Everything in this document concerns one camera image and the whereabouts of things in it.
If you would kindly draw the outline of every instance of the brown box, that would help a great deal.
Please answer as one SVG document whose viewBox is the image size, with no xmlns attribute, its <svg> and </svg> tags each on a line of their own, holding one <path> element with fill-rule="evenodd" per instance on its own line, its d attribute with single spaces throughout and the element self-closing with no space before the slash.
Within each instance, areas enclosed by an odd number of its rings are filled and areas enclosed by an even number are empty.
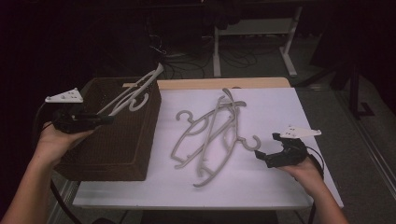
<svg viewBox="0 0 396 224">
<path fill-rule="evenodd" d="M 84 109 L 97 113 L 139 77 L 102 77 L 91 80 L 82 94 Z M 154 80 L 144 92 L 146 104 L 135 112 L 128 106 L 116 115 L 114 122 L 97 129 L 92 135 L 69 150 L 55 170 L 75 181 L 138 181 L 145 180 L 155 127 L 161 105 L 161 95 Z M 108 115 L 111 106 L 103 114 Z"/>
</svg>

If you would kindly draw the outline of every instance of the white tabletop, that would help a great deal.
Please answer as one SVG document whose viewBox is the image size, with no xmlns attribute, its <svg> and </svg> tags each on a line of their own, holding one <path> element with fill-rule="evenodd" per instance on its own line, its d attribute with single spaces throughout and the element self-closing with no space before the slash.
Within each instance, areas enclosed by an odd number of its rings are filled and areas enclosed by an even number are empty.
<svg viewBox="0 0 396 224">
<path fill-rule="evenodd" d="M 240 108 L 239 135 L 254 145 L 252 135 L 262 140 L 260 151 L 272 154 L 282 150 L 272 133 L 281 133 L 289 125 L 310 128 L 298 96 L 293 88 L 230 90 L 235 101 L 245 101 Z M 199 156 L 182 169 L 170 158 L 179 137 L 190 124 L 187 116 L 176 120 L 180 110 L 190 110 L 194 119 L 214 109 L 222 90 L 161 91 L 163 102 L 158 117 L 148 176 L 145 181 L 81 182 L 73 205 L 119 209 L 298 209 L 312 205 L 312 199 L 288 174 L 268 169 L 254 152 L 237 144 L 231 158 L 220 173 L 206 186 L 192 184 L 203 181 L 196 167 Z M 319 153 L 314 137 L 302 139 Z M 205 141 L 203 134 L 190 137 L 180 146 L 180 153 L 196 149 Z M 208 147 L 208 164 L 225 150 L 220 140 Z M 335 200 L 343 206 L 332 177 L 325 168 L 325 183 Z"/>
</svg>

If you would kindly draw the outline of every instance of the forearm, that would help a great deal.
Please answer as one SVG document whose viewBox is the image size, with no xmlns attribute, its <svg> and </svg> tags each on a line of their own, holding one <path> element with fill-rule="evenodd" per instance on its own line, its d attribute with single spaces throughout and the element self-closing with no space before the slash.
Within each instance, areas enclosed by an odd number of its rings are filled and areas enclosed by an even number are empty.
<svg viewBox="0 0 396 224">
<path fill-rule="evenodd" d="M 322 224 L 348 223 L 338 203 L 326 186 L 312 194 Z"/>
<path fill-rule="evenodd" d="M 51 174 L 51 165 L 33 158 L 1 223 L 46 223 Z"/>
</svg>

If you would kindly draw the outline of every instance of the white table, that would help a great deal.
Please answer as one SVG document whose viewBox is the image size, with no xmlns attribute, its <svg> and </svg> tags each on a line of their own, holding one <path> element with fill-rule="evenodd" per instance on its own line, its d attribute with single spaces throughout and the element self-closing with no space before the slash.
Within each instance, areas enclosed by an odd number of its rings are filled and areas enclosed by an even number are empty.
<svg viewBox="0 0 396 224">
<path fill-rule="evenodd" d="M 253 145 L 256 134 L 262 140 L 260 151 L 272 154 L 282 150 L 272 133 L 280 133 L 289 125 L 309 128 L 309 123 L 293 88 L 231 90 L 235 101 L 245 101 L 239 116 L 239 134 Z M 183 169 L 175 169 L 177 161 L 170 154 L 178 138 L 189 127 L 186 118 L 176 120 L 180 110 L 190 110 L 195 119 L 214 109 L 221 90 L 161 91 L 163 102 L 148 176 L 137 182 L 82 182 L 73 205 L 112 209 L 227 209 L 227 210 L 279 210 L 300 209 L 312 205 L 312 199 L 288 174 L 268 169 L 264 161 L 257 160 L 254 152 L 237 144 L 223 170 L 208 185 L 195 188 L 202 181 L 196 172 L 197 159 Z M 314 137 L 302 139 L 319 151 Z M 203 143 L 197 136 L 186 145 Z M 213 151 L 221 151 L 221 143 L 214 141 Z M 210 154 L 212 161 L 218 154 Z M 325 183 L 342 207 L 343 203 L 325 169 Z"/>
</svg>

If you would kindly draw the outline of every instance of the hand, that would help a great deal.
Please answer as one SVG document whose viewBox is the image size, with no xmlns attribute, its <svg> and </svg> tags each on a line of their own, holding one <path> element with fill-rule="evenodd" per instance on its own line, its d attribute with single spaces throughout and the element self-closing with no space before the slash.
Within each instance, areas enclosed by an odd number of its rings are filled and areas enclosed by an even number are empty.
<svg viewBox="0 0 396 224">
<path fill-rule="evenodd" d="M 44 127 L 47 128 L 44 128 L 41 132 L 33 159 L 34 161 L 44 162 L 44 164 L 52 167 L 61 161 L 61 157 L 64 153 L 66 153 L 78 139 L 83 139 L 93 133 L 93 131 L 73 134 L 62 133 L 56 130 L 49 122 L 45 123 Z"/>
<path fill-rule="evenodd" d="M 327 188 L 316 166 L 308 157 L 298 165 L 279 167 L 293 176 L 305 189 L 305 192 L 314 197 L 322 188 Z"/>
</svg>

